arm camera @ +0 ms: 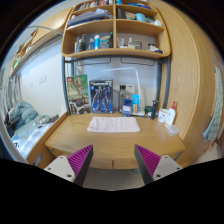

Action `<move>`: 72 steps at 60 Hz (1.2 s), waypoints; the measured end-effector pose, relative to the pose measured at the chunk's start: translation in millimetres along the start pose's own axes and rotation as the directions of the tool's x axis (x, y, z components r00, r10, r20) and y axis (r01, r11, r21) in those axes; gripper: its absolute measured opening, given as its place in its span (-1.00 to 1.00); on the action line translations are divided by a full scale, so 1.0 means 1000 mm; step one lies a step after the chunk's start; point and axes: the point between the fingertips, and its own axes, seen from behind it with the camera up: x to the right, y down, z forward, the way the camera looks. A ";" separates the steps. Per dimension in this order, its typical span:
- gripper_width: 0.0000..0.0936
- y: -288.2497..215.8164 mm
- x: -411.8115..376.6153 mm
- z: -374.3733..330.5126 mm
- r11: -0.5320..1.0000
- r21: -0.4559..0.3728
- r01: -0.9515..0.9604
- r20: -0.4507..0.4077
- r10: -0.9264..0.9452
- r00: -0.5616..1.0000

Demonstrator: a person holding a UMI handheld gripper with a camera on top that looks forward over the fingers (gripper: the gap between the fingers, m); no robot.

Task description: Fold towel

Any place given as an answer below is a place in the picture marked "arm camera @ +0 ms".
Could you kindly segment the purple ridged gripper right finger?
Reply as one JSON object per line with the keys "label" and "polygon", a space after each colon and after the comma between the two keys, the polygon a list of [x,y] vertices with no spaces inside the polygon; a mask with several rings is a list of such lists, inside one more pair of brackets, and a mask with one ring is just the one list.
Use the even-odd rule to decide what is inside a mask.
{"label": "purple ridged gripper right finger", "polygon": [[134,155],[145,185],[182,169],[170,156],[159,156],[139,145],[135,145]]}

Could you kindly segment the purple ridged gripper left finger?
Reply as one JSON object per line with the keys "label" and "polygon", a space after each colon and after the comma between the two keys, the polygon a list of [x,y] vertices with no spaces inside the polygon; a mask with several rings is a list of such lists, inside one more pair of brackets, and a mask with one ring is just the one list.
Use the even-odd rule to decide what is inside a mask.
{"label": "purple ridged gripper left finger", "polygon": [[82,186],[93,157],[93,146],[86,146],[69,156],[58,156],[45,171]]}

